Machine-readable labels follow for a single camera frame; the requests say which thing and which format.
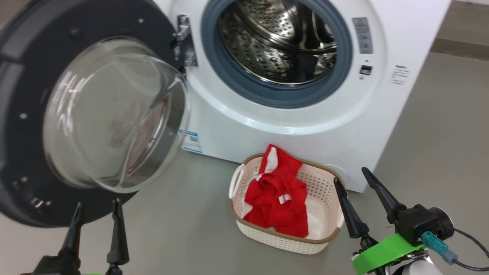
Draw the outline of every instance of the door hinge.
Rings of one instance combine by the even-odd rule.
[[[175,34],[177,46],[175,47],[175,56],[178,58],[183,53],[185,67],[197,67],[197,57],[195,56],[194,41],[192,39],[192,29],[190,27],[190,18],[187,15],[180,14],[177,17],[178,33]]]

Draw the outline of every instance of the laundry basket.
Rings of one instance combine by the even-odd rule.
[[[246,191],[251,181],[258,174],[263,155],[257,154],[249,157],[236,169],[231,179],[229,202],[239,229],[253,240],[283,250],[301,254],[320,252],[338,235],[344,222],[333,183],[334,178],[339,176],[324,166],[300,160],[303,165],[297,172],[297,178],[307,184],[307,211],[318,218],[320,229],[314,238],[309,238],[309,236],[299,238],[278,233],[273,228],[266,229],[243,220]]]

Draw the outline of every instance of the green mount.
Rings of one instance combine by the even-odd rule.
[[[362,275],[423,246],[411,246],[401,235],[396,233],[358,255],[353,259],[353,267],[358,275]]]

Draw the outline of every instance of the basket rim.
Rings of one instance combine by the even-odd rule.
[[[264,155],[265,155],[264,153],[255,154],[255,155],[247,158],[246,160],[244,160],[243,164],[246,165],[251,160],[256,159],[256,158],[262,158]],[[300,161],[300,162],[302,162],[302,164],[307,164],[307,165],[312,166],[314,168],[318,168],[318,169],[321,169],[321,170],[324,170],[324,171],[327,171],[327,172],[333,174],[335,177],[338,177],[340,179],[340,181],[341,181],[341,183],[343,185],[345,185],[343,183],[343,179],[335,171],[333,171],[333,170],[331,170],[331,169],[329,169],[329,168],[327,168],[325,166],[319,165],[317,163],[308,161],[308,160],[302,160],[302,159],[297,159],[297,160]],[[293,240],[293,241],[298,241],[298,242],[303,242],[303,243],[309,243],[309,244],[319,245],[319,244],[324,244],[324,243],[330,242],[331,240],[333,240],[334,238],[336,238],[336,236],[338,236],[339,231],[340,231],[340,228],[339,227],[336,227],[336,229],[331,233],[331,235],[327,236],[324,239],[320,239],[320,240],[311,240],[311,239],[306,239],[306,238],[291,236],[291,235],[279,233],[279,232],[276,232],[276,231],[272,231],[270,229],[263,228],[261,226],[252,224],[251,222],[245,221],[245,220],[243,220],[242,218],[240,218],[236,214],[236,211],[234,210],[234,206],[233,206],[233,199],[229,199],[229,205],[230,205],[230,208],[231,208],[231,214],[234,216],[234,218],[236,219],[236,221],[238,221],[238,222],[240,222],[240,223],[242,223],[244,225],[247,225],[249,227],[252,227],[252,228],[254,228],[256,230],[260,230],[260,231],[262,231],[264,233],[272,234],[272,235],[275,235],[277,237],[285,238],[285,239],[288,239],[288,240]]]

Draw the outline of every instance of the blue connector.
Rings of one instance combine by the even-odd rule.
[[[444,243],[442,240],[440,240],[435,234],[431,233],[430,231],[426,231],[422,235],[422,242],[431,250],[434,252],[438,253],[443,260],[449,264],[452,265],[453,260],[458,259],[458,255],[455,254],[452,250],[448,249],[448,245]]]

